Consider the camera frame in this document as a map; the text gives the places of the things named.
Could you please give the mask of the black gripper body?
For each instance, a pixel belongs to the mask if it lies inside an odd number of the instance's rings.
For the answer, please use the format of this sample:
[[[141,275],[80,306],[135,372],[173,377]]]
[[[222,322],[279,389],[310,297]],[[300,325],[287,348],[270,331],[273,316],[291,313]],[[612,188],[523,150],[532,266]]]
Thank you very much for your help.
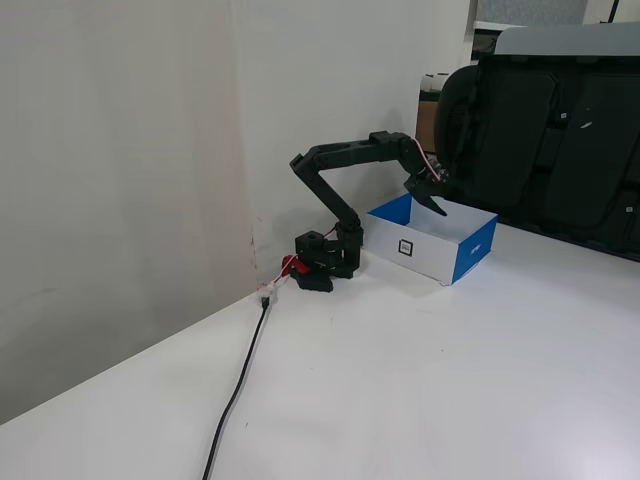
[[[440,196],[448,187],[449,171],[438,162],[429,164],[421,172],[411,174],[404,182],[404,187],[409,185],[420,185],[423,193],[428,193],[431,197]]]

